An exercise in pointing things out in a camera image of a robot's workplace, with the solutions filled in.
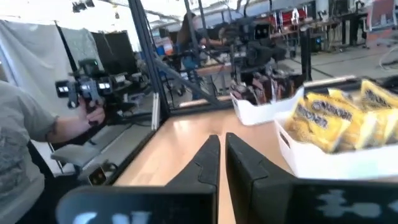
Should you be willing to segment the silver aluminium bracket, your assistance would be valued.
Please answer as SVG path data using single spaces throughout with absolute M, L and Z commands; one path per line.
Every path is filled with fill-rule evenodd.
M 160 99 L 159 94 L 153 94 L 153 104 L 152 104 L 152 123 L 151 130 L 156 131 L 159 128 L 160 123 Z

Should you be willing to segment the black screen panel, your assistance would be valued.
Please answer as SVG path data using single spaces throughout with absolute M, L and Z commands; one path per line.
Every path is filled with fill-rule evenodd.
M 92 32 L 91 34 L 106 72 L 110 74 L 138 72 L 135 54 L 126 31 L 107 34 Z

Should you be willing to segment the white fabric curtain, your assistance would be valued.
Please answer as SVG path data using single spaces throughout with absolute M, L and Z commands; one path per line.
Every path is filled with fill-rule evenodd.
M 95 40 L 86 29 L 0 20 L 0 62 L 7 81 L 54 114 L 78 114 L 78 110 L 68 109 L 66 99 L 57 96 L 55 82 L 70 79 L 71 63 L 87 58 L 103 68 Z

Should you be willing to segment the white plastic bin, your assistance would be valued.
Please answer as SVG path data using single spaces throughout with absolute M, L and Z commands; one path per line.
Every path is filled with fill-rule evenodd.
M 233 94 L 230 94 L 236 116 L 245 126 L 253 126 L 261 123 L 267 123 L 274 119 L 279 112 L 290 111 L 294 108 L 297 100 L 304 95 L 305 88 L 300 87 L 296 94 L 288 99 L 275 101 L 272 103 L 254 106 L 248 100 L 237 100 Z
M 288 112 L 277 113 L 274 124 L 281 154 L 296 177 L 355 180 L 398 176 L 398 144 L 326 154 L 313 144 L 294 140 L 283 127 L 288 117 Z

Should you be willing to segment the cluttered wooden workbench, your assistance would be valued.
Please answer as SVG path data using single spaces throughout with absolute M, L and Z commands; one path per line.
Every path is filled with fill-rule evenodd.
M 344 2 L 335 1 L 330 4 L 329 10 L 319 11 L 317 18 L 309 16 L 308 6 L 276 11 L 266 17 L 271 23 L 272 37 L 283 39 L 289 52 L 289 57 L 297 55 L 302 36 L 309 32 L 309 46 L 311 50 L 328 51 L 331 47 L 329 30 L 341 29 L 341 46 L 346 43 L 346 22 L 350 23 L 350 44 L 355 42 L 354 36 L 358 33 L 359 24 L 366 19 L 367 12 L 361 1 L 356 2 L 356 8 L 351 11 Z

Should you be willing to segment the black white-rimmed square tube end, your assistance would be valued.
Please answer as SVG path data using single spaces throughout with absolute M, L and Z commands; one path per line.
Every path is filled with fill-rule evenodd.
M 117 169 L 118 166 L 109 161 L 104 161 L 101 164 L 92 164 L 80 172 L 78 181 L 82 185 L 102 185 Z

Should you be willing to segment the person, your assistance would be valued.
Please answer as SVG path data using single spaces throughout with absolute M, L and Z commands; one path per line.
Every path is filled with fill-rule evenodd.
M 56 118 L 25 91 L 0 81 L 0 224 L 15 224 L 43 192 L 44 175 L 27 145 L 45 141 Z
M 183 22 L 181 28 L 177 34 L 177 47 L 180 52 L 186 52 L 188 50 L 193 50 L 194 45 L 223 45 L 223 40 L 207 40 L 203 37 L 199 31 L 195 30 L 194 25 L 190 25 L 188 20 L 188 13 L 186 13 L 183 17 Z M 200 80 L 201 78 L 198 76 L 196 72 L 196 68 L 199 66 L 198 57 L 194 54 L 188 54 L 182 57 L 181 59 L 182 65 L 186 70 L 188 70 L 188 79 L 193 84 L 196 84 L 197 87 L 201 87 Z

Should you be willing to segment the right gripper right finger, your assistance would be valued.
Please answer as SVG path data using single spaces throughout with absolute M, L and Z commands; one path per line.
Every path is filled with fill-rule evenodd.
M 226 173 L 236 224 L 284 224 L 296 177 L 234 133 L 226 134 Z

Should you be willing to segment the person's forearm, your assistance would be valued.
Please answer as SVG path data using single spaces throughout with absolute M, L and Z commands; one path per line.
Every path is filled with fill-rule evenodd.
M 46 134 L 49 143 L 67 142 L 91 128 L 89 121 L 76 117 L 57 117 L 51 130 Z

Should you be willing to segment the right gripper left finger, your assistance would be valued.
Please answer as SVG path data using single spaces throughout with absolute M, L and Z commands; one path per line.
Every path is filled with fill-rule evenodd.
M 210 135 L 191 161 L 167 183 L 185 189 L 203 187 L 218 193 L 220 183 L 220 140 Z

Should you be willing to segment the grey padded stool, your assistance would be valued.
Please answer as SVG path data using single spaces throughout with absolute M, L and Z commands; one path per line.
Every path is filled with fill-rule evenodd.
M 79 168 L 87 166 L 94 158 L 100 155 L 102 149 L 97 148 L 91 144 L 76 145 L 68 144 L 66 146 L 57 149 L 51 154 L 53 160 L 73 164 Z

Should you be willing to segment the person's hand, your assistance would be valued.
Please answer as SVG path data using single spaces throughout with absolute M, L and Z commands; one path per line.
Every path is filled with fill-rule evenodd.
M 85 99 L 79 97 L 78 99 L 79 105 L 79 120 L 83 122 L 83 124 L 87 124 L 90 126 L 96 126 L 101 124 L 105 119 L 105 112 L 102 104 L 98 103 L 86 103 Z

